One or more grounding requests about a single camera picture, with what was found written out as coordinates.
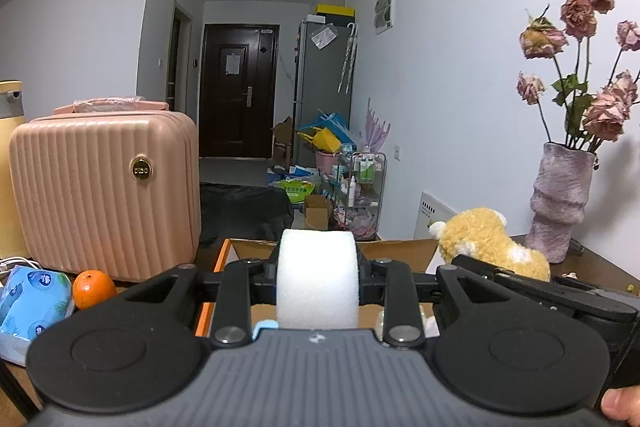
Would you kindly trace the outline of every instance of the pink bucket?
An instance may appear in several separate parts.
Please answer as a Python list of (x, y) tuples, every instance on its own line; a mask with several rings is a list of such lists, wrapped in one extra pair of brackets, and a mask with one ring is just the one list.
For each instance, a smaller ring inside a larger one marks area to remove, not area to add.
[(331, 167), (338, 165), (338, 155), (316, 151), (316, 167), (331, 176)]

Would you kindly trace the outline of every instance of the pink vase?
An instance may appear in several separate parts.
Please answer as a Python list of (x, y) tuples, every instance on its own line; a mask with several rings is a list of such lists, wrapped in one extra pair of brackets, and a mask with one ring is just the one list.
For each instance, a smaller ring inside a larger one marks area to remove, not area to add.
[(584, 219), (596, 156), (545, 143), (540, 171), (533, 183), (535, 212), (526, 246), (541, 251), (550, 263), (562, 263), (569, 250), (571, 229)]

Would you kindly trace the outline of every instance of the blue tissue pack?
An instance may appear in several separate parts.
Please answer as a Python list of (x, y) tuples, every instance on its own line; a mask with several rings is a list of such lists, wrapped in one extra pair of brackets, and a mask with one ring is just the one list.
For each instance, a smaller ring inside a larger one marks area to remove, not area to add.
[(14, 267), (0, 295), (0, 357), (24, 366), (31, 341), (73, 310), (65, 274)]

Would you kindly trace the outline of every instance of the suitcase handle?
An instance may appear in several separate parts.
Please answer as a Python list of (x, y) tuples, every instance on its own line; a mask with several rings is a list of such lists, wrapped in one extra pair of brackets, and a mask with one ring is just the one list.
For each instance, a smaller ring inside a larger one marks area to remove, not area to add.
[(139, 97), (131, 98), (91, 98), (80, 100), (71, 105), (64, 105), (53, 110), (53, 114), (69, 114), (75, 112), (105, 112), (105, 111), (165, 111), (169, 109), (166, 102), (151, 102), (150, 100), (140, 100)]

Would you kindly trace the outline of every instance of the door frame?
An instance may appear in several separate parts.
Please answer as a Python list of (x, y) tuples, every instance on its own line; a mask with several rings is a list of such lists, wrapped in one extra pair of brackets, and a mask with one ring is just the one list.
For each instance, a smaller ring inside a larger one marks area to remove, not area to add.
[[(171, 55), (171, 40), (174, 27), (174, 18), (180, 19), (180, 30), (178, 31), (178, 56), (175, 71), (175, 91), (174, 91), (174, 109), (186, 113), (187, 111), (187, 93), (189, 84), (189, 59), (191, 55), (191, 31), (193, 29), (193, 19), (187, 11), (174, 1), (174, 8), (171, 12), (171, 30), (169, 31), (169, 44), (166, 51), (166, 75), (164, 79), (164, 92), (166, 97), (166, 87), (169, 82), (169, 57)], [(178, 97), (178, 87), (180, 89), (180, 97)]]
[[(271, 115), (271, 127), (273, 127), (273, 117), (275, 115), (275, 100), (276, 100), (276, 78), (278, 73), (278, 56), (280, 53), (280, 25), (279, 24), (253, 24), (253, 23), (204, 23), (202, 25), (202, 48), (200, 50), (200, 74), (198, 76), (198, 107), (196, 125), (198, 127), (198, 140), (200, 139), (200, 104), (202, 103), (202, 88), (204, 87), (202, 73), (205, 66), (205, 51), (207, 49), (207, 27), (215, 26), (221, 30), (224, 29), (240, 29), (240, 30), (272, 30), (274, 34), (273, 38), (273, 57), (271, 59), (271, 82), (269, 85), (270, 104), (269, 114)], [(273, 153), (273, 140), (271, 141), (271, 150)], [(207, 156), (213, 158), (225, 158), (226, 156)], [(233, 159), (250, 159), (261, 160), (262, 158), (233, 158)]]

